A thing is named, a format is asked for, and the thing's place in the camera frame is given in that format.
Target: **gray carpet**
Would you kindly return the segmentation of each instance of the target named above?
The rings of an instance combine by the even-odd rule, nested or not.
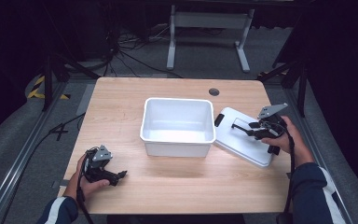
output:
[[[251,72],[244,74],[233,48],[234,41],[240,36],[237,31],[227,30],[220,35],[210,35],[199,30],[184,30],[177,36],[176,60],[172,72],[189,78],[255,79],[260,72],[271,70],[271,65],[290,32],[290,29],[252,29],[245,44],[245,53]],[[96,72],[109,77],[176,77],[165,69],[168,45],[169,42],[166,39],[161,39],[159,42],[145,45],[141,49],[125,51],[158,70],[138,63],[126,55],[118,54],[119,59],[114,58],[106,73],[104,68]],[[265,85],[272,104],[288,102],[290,97],[296,96],[296,86],[289,91],[283,90],[279,85],[272,84],[276,81],[275,79],[279,80],[278,77],[273,78]],[[58,100],[53,105],[35,141],[42,139],[49,130],[58,124],[84,112],[92,93],[93,84],[95,84],[94,80],[81,74],[73,74],[62,92],[70,94],[70,99]],[[33,85],[34,80],[24,94],[28,94]],[[42,99],[28,99],[26,105],[13,113],[0,126],[0,186],[30,136],[38,118],[43,116],[42,107]],[[326,164],[325,168],[334,178],[342,201],[350,215],[349,223],[358,223],[358,179],[346,163],[330,133],[323,113],[313,98],[310,86],[307,89],[306,118],[301,119],[293,105],[285,112],[296,124],[306,123],[305,130],[308,128],[311,133],[304,133],[306,140],[311,145],[312,142],[315,143],[317,147],[315,153],[320,153],[323,163]],[[81,119],[68,123],[64,128],[68,133],[64,133],[60,141],[57,140],[58,135],[53,133],[36,149],[21,179],[5,223],[35,223],[46,203],[56,197],[58,186],[76,142],[79,127],[81,127]],[[0,217],[4,215],[4,212],[5,207],[0,211]],[[274,223],[276,214],[244,214],[243,216],[247,224],[264,224]],[[105,222],[105,216],[92,216],[92,218],[95,223]],[[83,216],[80,216],[76,223],[87,222]]]

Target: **wooden table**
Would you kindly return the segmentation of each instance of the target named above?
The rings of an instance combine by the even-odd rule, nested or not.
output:
[[[218,96],[210,88],[220,91]],[[214,117],[232,107],[256,118],[269,105],[258,81],[101,77],[89,102],[64,179],[91,147],[104,144],[113,153],[107,171],[128,170],[116,187],[98,191],[86,202],[92,214],[230,214],[281,212],[289,180],[290,157],[274,156],[259,168],[212,145],[205,158],[146,155],[140,138],[149,97],[206,99]]]

